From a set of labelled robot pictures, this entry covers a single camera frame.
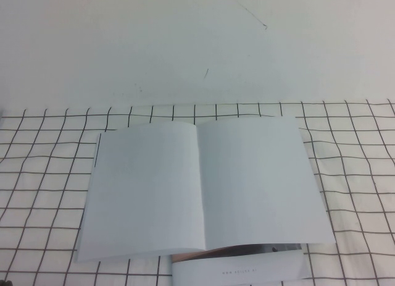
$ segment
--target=white wall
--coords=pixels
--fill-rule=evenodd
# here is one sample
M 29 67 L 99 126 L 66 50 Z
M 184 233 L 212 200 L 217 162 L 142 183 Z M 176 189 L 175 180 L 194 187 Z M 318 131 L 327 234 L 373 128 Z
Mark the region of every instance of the white wall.
M 395 98 L 394 1 L 0 0 L 0 106 Z

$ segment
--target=black grid line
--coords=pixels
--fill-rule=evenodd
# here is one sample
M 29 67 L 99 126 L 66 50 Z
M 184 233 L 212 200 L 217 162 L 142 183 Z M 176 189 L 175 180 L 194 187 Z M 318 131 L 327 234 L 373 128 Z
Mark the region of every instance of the black grid line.
M 356 129 L 356 127 L 355 127 L 355 125 L 354 125 L 354 121 L 352 120 L 352 116 L 351 116 L 351 112 L 350 112 L 350 107 L 349 107 L 347 101 L 345 101 L 345 103 L 346 103 L 346 106 L 347 106 L 348 113 L 349 113 L 349 115 L 350 115 L 350 120 L 351 120 L 352 128 L 353 128 L 353 129 Z M 379 129 L 379 127 L 378 127 L 376 118 L 375 118 L 374 116 L 373 116 L 373 118 L 375 119 L 375 123 L 376 123 L 376 126 L 377 126 L 377 130 L 378 130 L 378 132 L 379 132 L 379 134 L 380 134 L 381 140 L 383 141 L 383 145 L 384 145 L 384 147 L 385 147 L 385 149 L 386 149 L 386 151 L 387 151 L 387 153 L 388 153 L 388 155 L 389 155 L 389 158 L 392 160 L 392 157 L 391 157 L 391 155 L 390 155 L 390 153 L 389 153 L 389 151 L 388 151 L 388 149 L 387 149 L 387 146 L 385 145 L 383 136 L 381 136 L 380 129 Z M 357 133 L 356 131 L 355 131 L 355 136 L 357 137 L 358 144 L 360 144 L 359 136 L 358 136 L 358 133 Z M 360 145 L 360 149 L 361 149 L 362 153 L 364 154 L 365 159 L 366 159 L 366 161 L 367 161 L 367 163 L 368 163 L 370 176 L 371 176 L 371 178 L 372 178 L 372 183 L 373 183 L 373 186 L 375 187 L 375 191 L 376 191 L 376 195 L 377 195 L 378 201 L 380 202 L 381 208 L 382 208 L 382 210 L 383 210 L 383 215 L 384 215 L 385 221 L 387 222 L 388 230 L 389 230 L 389 232 L 390 232 L 390 234 L 391 234 L 391 237 L 392 237 L 393 242 L 394 242 L 394 245 L 395 245 L 395 238 L 394 238 L 393 232 L 392 232 L 392 230 L 391 230 L 391 226 L 390 226 L 390 224 L 389 224 L 388 217 L 387 217 L 387 215 L 386 215 L 386 211 L 385 211 L 385 208 L 384 208 L 384 206 L 383 206 L 383 202 L 382 202 L 382 200 L 381 200 L 381 198 L 380 198 L 380 195 L 379 195 L 379 193 L 378 193 L 378 190 L 377 190 L 377 185 L 376 185 L 375 178 L 374 178 L 373 172 L 372 172 L 372 166 L 371 166 L 371 164 L 370 164 L 370 162 L 369 162 L 369 159 L 367 158 L 367 156 L 366 156 L 366 154 L 365 154 L 364 147 L 362 147 L 362 146 Z
M 158 281 L 159 281 L 159 268 L 160 268 L 160 256 L 158 257 L 158 270 L 156 271 L 156 286 L 158 286 Z
M 94 286 L 96 286 L 96 282 L 98 281 L 98 274 L 99 274 L 100 264 L 101 264 L 101 261 L 99 261 L 98 269 L 96 270 L 96 274 L 94 275 L 94 284 L 93 284 Z
M 8 205 L 9 205 L 10 202 L 11 202 L 11 198 L 12 198 L 12 196 L 14 195 L 15 189 L 17 188 L 20 175 L 22 174 L 23 165 L 25 164 L 25 161 L 27 160 L 27 157 L 28 157 L 29 154 L 31 153 L 31 151 L 32 151 L 32 149 L 33 149 L 33 147 L 34 147 L 35 141 L 37 140 L 38 134 L 39 134 L 39 132 L 40 132 L 40 130 L 41 130 L 43 124 L 44 124 L 44 119 L 45 119 L 45 113 L 46 113 L 46 111 L 47 111 L 47 110 L 44 111 L 43 120 L 41 121 L 41 124 L 40 124 L 40 126 L 39 126 L 39 129 L 38 129 L 37 134 L 36 134 L 36 136 L 35 136 L 35 139 L 34 139 L 34 141 L 33 141 L 33 144 L 31 145 L 30 150 L 29 150 L 27 156 L 26 156 L 25 159 L 23 160 L 23 162 L 22 162 L 22 164 L 21 164 L 21 166 L 20 166 L 19 172 L 16 172 L 16 174 L 18 174 L 18 177 L 17 177 L 17 180 L 16 180 L 16 182 L 15 182 L 14 188 L 12 189 L 12 192 L 11 192 L 11 195 L 10 195 L 10 197 L 9 197 L 9 199 L 8 199 L 8 202 L 7 202 L 7 204 L 6 204 L 6 207 L 4 208 L 3 212 L 1 213 L 0 221 L 1 221 L 1 219 L 3 218 L 4 213 L 6 212 L 6 210 L 7 210 L 7 208 L 8 208 Z
M 379 281 L 380 283 L 382 283 L 385 279 L 388 280 L 385 282 L 391 283 L 392 280 L 395 279 L 394 271 L 383 271 L 383 268 L 381 268 L 381 263 L 393 263 L 395 261 L 394 248 L 388 248 L 386 250 L 385 248 L 383 248 L 383 246 L 385 245 L 380 244 L 380 246 L 378 246 L 377 243 L 375 244 L 374 240 L 381 240 L 381 238 L 385 238 L 388 246 L 390 244 L 395 244 L 395 236 L 393 232 L 395 208 L 391 209 L 392 207 L 390 205 L 392 201 L 392 196 L 395 195 L 395 190 L 393 189 L 395 183 L 395 170 L 391 169 L 391 166 L 392 168 L 395 166 L 393 158 L 395 153 L 395 149 L 393 147 L 395 146 L 395 138 L 391 139 L 391 137 L 395 137 L 395 110 L 393 104 L 395 103 L 392 103 L 390 100 L 386 100 L 385 102 L 381 103 L 377 102 L 375 104 L 369 101 L 341 101 L 332 103 L 277 102 L 227 104 L 230 109 L 232 109 L 232 106 L 234 106 L 233 110 L 235 114 L 221 114 L 220 111 L 217 110 L 217 105 L 214 104 L 212 108 L 215 108 L 215 115 L 212 115 L 212 113 L 211 115 L 204 113 L 202 114 L 201 111 L 199 111 L 199 114 L 196 114 L 195 105 L 188 105 L 189 107 L 183 106 L 183 108 L 180 110 L 178 110 L 177 105 L 172 105 L 171 114 L 154 114 L 154 106 L 147 106 L 144 108 L 133 106 L 127 109 L 127 112 L 114 112 L 111 110 L 111 108 L 110 110 L 108 110 L 107 108 L 105 112 L 96 111 L 92 114 L 90 114 L 90 111 L 88 110 L 86 114 L 67 113 L 64 115 L 58 115 L 50 114 L 49 111 L 45 110 L 43 111 L 43 115 L 29 115 L 29 110 L 24 110 L 20 111 L 19 114 L 14 114 L 13 116 L 4 116 L 3 118 L 8 120 L 6 123 L 4 123 L 3 126 L 0 125 L 0 135 L 2 135 L 3 132 L 6 133 L 6 135 L 4 135 L 3 137 L 9 138 L 2 137 L 0 142 L 0 182 L 2 182 L 4 178 L 6 179 L 5 182 L 7 183 L 0 184 L 0 192 L 13 196 L 16 195 L 15 191 L 17 191 L 18 196 L 27 196 L 31 194 L 31 196 L 34 197 L 35 194 L 38 194 L 38 196 L 44 195 L 44 193 L 41 193 L 41 191 L 43 191 L 46 192 L 45 195 L 48 196 L 48 198 L 54 198 L 51 197 L 51 195 L 57 196 L 56 194 L 57 192 L 59 192 L 59 195 L 61 194 L 61 198 L 59 204 L 56 204 L 55 206 L 53 204 L 49 205 L 49 203 L 45 203 L 43 206 L 37 207 L 35 207 L 34 203 L 32 204 L 31 201 L 27 202 L 26 205 L 15 205 L 15 199 L 11 201 L 12 204 L 7 204 L 6 201 L 3 200 L 3 206 L 0 206 L 0 209 L 2 211 L 2 216 L 0 218 L 0 232 L 2 232 L 2 230 L 8 230 L 9 232 L 14 232 L 18 230 L 22 232 L 25 230 L 26 232 L 24 234 L 27 234 L 28 230 L 29 232 L 35 231 L 37 233 L 44 233 L 48 230 L 49 234 L 46 240 L 47 245 L 43 246 L 42 248 L 30 248 L 26 245 L 21 248 L 20 245 L 18 245 L 17 241 L 20 241 L 23 235 L 19 234 L 18 240 L 15 240 L 15 243 L 1 243 L 0 256 L 3 252 L 8 251 L 11 259 L 16 252 L 27 254 L 29 251 L 31 251 L 39 254 L 41 256 L 41 259 L 39 259 L 40 264 L 39 261 L 37 261 L 37 264 L 34 264 L 36 266 L 34 270 L 26 271 L 20 267 L 16 267 L 18 265 L 18 259 L 15 259 L 14 257 L 14 260 L 8 261 L 11 263 L 7 263 L 7 268 L 1 269 L 0 273 L 6 277 L 9 277 L 9 274 L 11 273 L 13 275 L 34 274 L 36 278 L 38 274 L 63 274 L 64 286 L 70 283 L 70 281 L 68 280 L 68 276 L 70 274 L 90 275 L 91 277 L 94 277 L 95 280 L 95 282 L 93 282 L 92 279 L 91 285 L 95 283 L 95 285 L 97 286 L 103 285 L 103 280 L 98 279 L 100 275 L 108 275 L 110 277 L 123 276 L 125 277 L 125 285 L 127 285 L 128 282 L 130 283 L 130 280 L 128 280 L 130 276 L 147 276 L 152 278 L 155 277 L 155 279 L 151 280 L 150 285 L 143 286 L 154 286 L 153 283 L 155 283 L 155 285 L 161 284 L 162 282 L 168 283 L 168 280 L 161 280 L 159 282 L 159 277 L 171 276 L 170 273 L 160 274 L 160 272 L 162 272 L 162 262 L 159 258 L 157 259 L 157 267 L 155 270 L 142 270 L 141 272 L 137 273 L 134 273 L 134 270 L 132 271 L 133 274 L 129 273 L 130 268 L 132 267 L 130 259 L 128 261 L 125 261 L 125 263 L 123 264 L 123 266 L 127 265 L 126 273 L 125 268 L 115 272 L 99 272 L 99 263 L 98 266 L 95 267 L 95 269 L 92 269 L 92 271 L 90 272 L 79 272 L 72 269 L 74 263 L 73 257 L 75 257 L 74 253 L 77 252 L 77 238 L 81 229 L 84 208 L 79 208 L 78 205 L 71 206 L 72 203 L 69 202 L 70 200 L 65 201 L 65 199 L 66 196 L 70 196 L 68 199 L 86 196 L 87 184 L 89 179 L 88 176 L 90 175 L 90 172 L 86 171 L 88 170 L 88 168 L 80 169 L 79 167 L 95 163 L 93 151 L 80 146 L 95 145 L 95 131 L 97 131 L 99 135 L 104 131 L 115 130 L 115 128 L 122 128 L 122 124 L 118 123 L 117 125 L 117 121 L 119 122 L 120 120 L 124 120 L 124 127 L 132 127 L 135 120 L 137 121 L 137 123 L 140 122 L 139 117 L 141 116 L 149 117 L 150 122 L 152 122 L 153 117 L 167 117 L 171 118 L 171 120 L 185 117 L 189 118 L 189 121 L 191 123 L 193 122 L 194 124 L 196 124 L 199 122 L 199 119 L 207 117 L 215 118 L 215 120 L 217 120 L 218 117 L 266 117 L 270 115 L 266 115 L 263 113 L 269 112 L 270 114 L 270 112 L 273 112 L 273 115 L 279 116 L 296 115 L 296 118 L 298 120 L 304 122 L 304 125 L 300 129 L 303 137 L 305 137 L 303 143 L 306 147 L 306 150 L 310 154 L 309 159 L 311 163 L 313 163 L 313 165 L 317 167 L 315 171 L 316 179 L 322 186 L 322 190 L 320 190 L 320 193 L 323 196 L 326 210 L 328 211 L 328 216 L 330 218 L 331 226 L 335 233 L 336 239 L 338 240 L 339 238 L 347 238 L 348 240 L 353 240 L 354 237 L 358 237 L 361 240 L 363 239 L 362 243 L 364 243 L 363 246 L 361 246 L 361 243 L 361 245 L 356 246 L 352 250 L 350 248 L 345 249 L 344 245 L 340 246 L 336 244 L 336 246 L 333 247 L 332 251 L 327 251 L 327 249 L 324 249 L 324 247 L 317 245 L 314 246 L 314 248 L 313 246 L 307 245 L 305 247 L 304 254 L 310 262 L 312 277 L 309 280 L 311 280 L 311 283 L 314 285 L 318 285 L 319 283 L 317 281 L 320 281 L 321 284 L 324 283 L 325 285 L 331 285 L 332 281 L 337 283 L 339 281 L 343 281 L 344 284 L 347 285 L 349 281 L 370 281 L 370 283 L 374 282 L 378 284 Z M 250 110 L 250 112 L 255 113 L 245 114 L 245 111 L 243 111 L 244 108 L 247 108 L 247 110 Z M 98 118 L 100 116 L 106 116 L 105 123 L 104 119 Z M 54 120 L 53 118 L 55 117 L 59 117 L 59 121 Z M 365 126 L 363 122 L 361 122 L 361 118 L 364 117 L 369 117 L 372 120 L 369 123 L 369 126 Z M 65 128 L 61 128 L 61 121 L 64 121 L 65 118 L 66 120 L 77 121 L 77 123 L 75 123 L 73 127 L 65 126 Z M 325 129 L 325 127 L 320 126 L 323 123 L 328 123 L 328 125 L 330 126 L 329 130 Z M 51 135 L 51 137 L 56 137 L 59 132 L 62 132 L 62 137 L 66 137 L 68 135 L 68 137 L 75 136 L 75 138 L 69 138 L 66 141 L 65 138 L 63 138 L 56 142 L 52 142 L 50 139 L 47 138 L 43 140 L 43 137 L 46 137 L 47 134 Z M 84 134 L 84 132 L 86 132 L 86 135 L 84 135 L 84 138 L 81 138 L 80 134 L 82 135 Z M 341 138 L 343 137 L 343 135 L 344 137 L 354 136 L 355 138 L 347 138 L 343 140 Z M 377 138 L 370 140 L 369 137 L 372 137 L 372 135 L 375 135 L 375 137 Z M 38 149 L 39 151 L 37 151 L 35 145 L 43 146 L 40 146 L 40 149 Z M 59 147 L 64 147 L 62 149 L 67 149 L 68 153 L 64 153 L 63 151 L 57 151 Z M 46 149 L 45 151 L 48 152 L 42 153 L 41 149 Z M 55 149 L 57 153 L 55 153 L 55 151 L 53 151 L 53 153 L 49 153 L 52 149 Z M 360 163 L 364 163 L 364 160 L 367 161 L 366 170 L 364 171 L 356 168 L 351 168 L 351 171 L 349 171 L 348 168 L 344 167 L 344 165 L 347 166 L 348 163 L 355 163 L 357 166 L 359 166 Z M 32 169 L 31 166 L 33 166 L 35 163 L 43 164 L 43 168 Z M 73 165 L 72 168 L 68 170 L 64 167 L 58 167 L 56 169 L 45 169 L 44 167 L 48 163 L 50 167 L 56 163 L 60 166 L 67 166 L 67 169 L 69 168 L 70 163 L 72 163 Z M 333 171 L 332 169 L 330 169 L 333 166 L 336 166 L 336 168 L 333 170 L 339 171 Z M 51 178 L 51 180 L 48 182 L 52 182 L 52 180 L 56 180 L 57 176 L 59 176 L 59 178 L 62 178 L 62 183 L 60 183 L 62 184 L 62 186 L 44 186 L 44 184 L 40 184 L 38 181 L 30 181 L 30 178 L 36 178 L 35 180 L 40 181 L 40 179 L 45 177 Z M 67 182 L 70 182 L 72 186 L 66 186 L 67 182 L 66 184 L 64 183 L 65 178 L 67 178 Z M 19 181 L 19 183 L 16 182 L 17 184 L 21 184 L 22 182 L 26 186 L 21 186 L 21 189 L 20 185 L 18 185 L 18 187 L 16 186 L 15 181 Z M 373 183 L 373 188 L 371 190 L 359 189 L 359 186 L 351 188 L 346 183 L 348 181 L 349 184 L 351 184 L 351 182 L 353 182 L 353 184 L 366 184 L 366 187 L 369 188 L 370 186 L 372 186 Z M 375 204 L 375 206 L 371 206 L 369 209 L 364 209 L 362 208 L 360 202 L 358 206 L 356 205 L 357 203 L 355 203 L 355 206 L 350 208 L 351 204 L 350 206 L 345 206 L 341 204 L 344 196 L 353 199 L 354 197 L 357 198 L 358 196 L 362 196 L 367 200 L 375 200 L 377 204 Z M 370 202 L 363 202 L 363 204 L 370 206 Z M 44 219 L 42 219 L 41 221 L 41 219 L 33 218 L 33 215 L 35 215 L 35 213 L 42 212 L 48 213 L 43 215 L 50 216 L 50 218 L 46 222 L 44 222 Z M 16 213 L 15 215 L 24 215 L 23 219 L 20 219 L 19 217 L 19 219 L 23 221 L 16 222 L 17 219 L 15 218 L 14 220 L 10 216 L 14 215 L 13 213 Z M 75 213 L 78 213 L 78 219 L 75 219 L 72 224 L 69 224 L 71 222 L 64 222 L 65 220 L 71 221 L 71 217 L 75 215 Z M 28 217 L 27 215 L 30 215 L 29 219 L 34 220 L 34 223 L 30 222 L 30 220 L 29 224 L 25 222 L 26 217 Z M 359 226 L 355 226 L 347 222 L 347 219 L 349 217 L 355 218 L 354 215 L 360 216 L 359 221 L 357 221 L 356 223 Z M 380 229 L 376 229 L 377 226 L 366 222 L 367 219 L 376 219 L 376 217 L 379 217 L 378 219 L 382 219 L 380 220 L 382 221 L 382 223 L 380 222 L 380 226 L 378 226 Z M 48 241 L 51 232 L 53 232 L 53 234 L 55 234 L 55 232 L 70 233 L 73 236 L 73 240 L 69 240 L 69 245 L 60 246 L 58 249 L 57 247 L 52 247 L 52 245 L 48 248 Z M 71 255 L 71 257 L 67 257 L 70 258 L 70 260 L 65 260 L 64 270 L 48 271 L 48 269 L 44 268 L 43 262 L 43 260 L 45 262 L 47 261 L 44 258 L 46 252 L 51 252 L 49 256 L 53 256 L 56 253 L 65 254 L 66 252 L 68 252 L 68 256 Z M 324 258 L 325 256 L 333 256 L 335 258 L 335 260 L 325 259 L 330 260 L 326 261 L 326 265 L 329 267 L 332 266 L 332 263 L 335 261 L 337 265 L 333 263 L 333 266 L 339 267 L 340 263 L 340 268 L 336 275 L 329 274 L 329 272 L 322 272 L 322 264 L 321 266 L 315 267 L 315 262 L 317 262 L 318 260 L 324 260 L 321 258 Z M 349 262 L 345 264 L 347 259 L 343 260 L 343 258 L 348 258 L 349 256 L 350 258 L 353 256 L 352 258 L 365 258 L 366 260 L 369 260 L 369 265 L 371 263 L 372 269 L 374 267 L 376 271 L 372 271 L 371 274 L 366 274 L 364 277 L 358 276 L 358 271 L 350 272 Z
M 101 140 L 101 134 L 99 135 L 99 141 L 98 141 L 98 150 L 96 151 L 96 158 L 94 159 L 94 166 L 95 166 L 95 167 L 96 167 L 96 163 L 97 163 L 97 161 L 98 161 L 98 154 L 99 154 L 100 140 Z
M 129 274 L 129 268 L 130 268 L 130 259 L 128 260 L 128 268 L 126 269 L 126 279 L 125 279 L 125 286 L 128 285 L 128 274 Z
M 303 114 L 305 114 L 303 102 L 301 102 L 301 105 L 302 105 Z M 304 123 L 306 125 L 306 128 L 309 128 L 309 126 L 307 125 L 307 119 L 304 119 Z M 313 143 L 313 136 L 311 135 L 310 131 L 308 131 L 308 132 L 309 132 L 310 139 L 311 139 L 311 142 L 312 142 L 311 143 L 311 147 L 312 147 L 312 150 L 313 150 L 314 157 L 317 157 L 317 155 L 315 154 L 315 148 L 314 148 L 314 143 Z M 318 161 L 317 160 L 315 160 L 315 165 L 317 166 L 318 172 L 320 172 L 320 166 L 318 165 Z M 321 183 L 322 189 L 325 190 L 321 175 L 319 175 L 319 177 L 320 177 L 320 183 Z M 326 210 L 328 211 L 329 210 L 328 199 L 326 198 L 326 193 L 324 192 L 323 194 L 324 194 L 324 199 L 325 199 Z M 332 230 L 335 230 L 334 227 L 333 227 L 333 221 L 332 221 L 332 216 L 331 216 L 330 212 L 328 212 L 328 217 L 329 217 L 329 221 L 330 221 Z M 340 262 L 341 272 L 343 274 L 344 284 L 345 284 L 345 286 L 347 286 L 346 275 L 344 273 L 343 263 L 341 261 L 338 241 L 337 241 L 335 233 L 334 233 L 334 236 L 335 236 L 335 240 L 336 240 L 336 251 L 338 252 L 338 258 L 339 258 L 339 262 Z
M 84 212 L 82 212 L 82 216 L 81 216 L 81 220 L 80 220 L 80 225 L 78 226 L 78 232 L 77 232 L 77 235 L 75 236 L 75 241 L 74 241 L 74 245 L 73 245 L 73 249 L 72 249 L 72 255 L 71 255 L 71 257 L 70 257 L 69 265 L 67 266 L 66 273 L 64 274 L 63 286 L 66 285 L 67 275 L 69 274 L 70 266 L 72 265 L 73 256 L 74 256 L 74 251 L 76 251 L 75 247 L 76 247 L 76 245 L 77 245 L 78 235 L 80 234 L 80 231 L 81 231 L 81 225 L 82 225 L 82 220 L 83 220 L 83 218 L 84 218 Z
M 17 135 L 18 130 L 20 129 L 20 126 L 22 125 L 23 118 L 25 117 L 25 113 L 26 113 L 26 109 L 23 110 L 22 118 L 20 119 L 20 122 L 19 122 L 19 124 L 18 124 L 17 130 L 15 131 L 14 136 L 12 136 L 12 139 L 11 139 L 11 142 L 9 143 L 8 149 L 7 149 L 7 151 L 6 151 L 5 155 L 4 155 L 4 157 L 1 159 L 0 163 L 2 163 L 2 161 L 5 160 L 5 158 L 7 157 L 7 154 L 8 154 L 8 152 L 10 151 L 12 142 L 14 141 L 15 136 Z
M 329 117 L 328 117 L 328 110 L 326 109 L 325 102 L 322 102 L 322 103 L 323 103 L 323 107 L 324 107 L 324 109 L 325 109 L 325 113 L 326 113 L 326 116 L 327 116 L 327 119 L 328 119 L 328 125 L 329 125 L 329 128 L 330 128 L 330 130 L 331 130 L 331 135 L 332 135 L 333 141 L 336 143 L 336 138 L 335 138 L 335 135 L 334 135 L 333 132 L 332 132 L 332 126 L 331 126 L 331 123 L 330 123 L 330 120 L 329 120 Z M 364 233 L 364 231 L 363 231 L 362 223 L 361 223 L 361 221 L 360 221 L 360 218 L 359 218 L 359 215 L 358 215 L 358 212 L 357 212 L 356 204 L 355 204 L 354 199 L 353 199 L 352 194 L 351 194 L 350 184 L 349 184 L 348 179 L 347 179 L 347 176 L 346 176 L 346 167 L 344 166 L 344 159 L 343 159 L 343 157 L 342 157 L 342 155 L 341 155 L 340 147 L 339 147 L 338 145 L 336 145 L 336 147 L 337 147 L 337 149 L 338 149 L 338 151 L 339 151 L 339 155 L 341 156 L 341 158 L 340 158 L 340 160 L 341 160 L 341 165 L 342 165 L 342 167 L 343 167 L 344 178 L 346 179 L 347 188 L 348 188 L 348 191 L 350 192 L 350 199 L 351 199 L 351 202 L 352 202 L 352 206 L 354 207 L 355 214 L 356 214 L 356 216 L 357 216 L 357 218 L 358 218 L 359 227 L 360 227 L 360 229 L 361 229 L 361 231 L 362 231 L 362 236 L 363 236 L 363 238 L 364 238 L 364 240 L 365 240 L 366 246 L 367 246 L 368 251 L 369 251 L 369 253 L 370 253 L 369 244 L 368 244 L 368 241 L 367 241 L 367 239 L 366 239 L 365 233 Z M 373 271 L 374 271 L 374 273 L 375 273 L 377 285 L 380 285 L 380 283 L 378 282 L 378 279 L 377 279 L 377 273 L 376 273 L 375 263 L 374 263 L 374 261 L 373 261 L 373 257 L 372 257 L 371 254 L 370 254 L 370 260 L 372 261 Z
M 129 111 L 129 115 L 128 115 L 128 127 L 130 126 L 130 114 L 131 114 L 132 109 L 133 109 L 133 106 L 130 107 L 130 111 Z

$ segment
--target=grid pattern cloth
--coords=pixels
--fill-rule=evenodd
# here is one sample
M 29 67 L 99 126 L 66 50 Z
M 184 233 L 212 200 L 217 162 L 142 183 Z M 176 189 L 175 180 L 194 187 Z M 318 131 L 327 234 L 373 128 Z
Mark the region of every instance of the grid pattern cloth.
M 170 286 L 165 256 L 74 262 L 98 134 L 165 120 L 295 116 L 337 244 L 304 246 L 312 277 L 274 285 L 395 285 L 394 108 L 386 100 L 6 111 L 0 279 L 15 286 Z

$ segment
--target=open booklet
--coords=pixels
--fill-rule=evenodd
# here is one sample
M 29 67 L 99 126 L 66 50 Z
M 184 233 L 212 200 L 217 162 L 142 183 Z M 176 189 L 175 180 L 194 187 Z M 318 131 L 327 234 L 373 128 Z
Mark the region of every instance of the open booklet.
M 78 261 L 335 242 L 296 120 L 100 134 Z

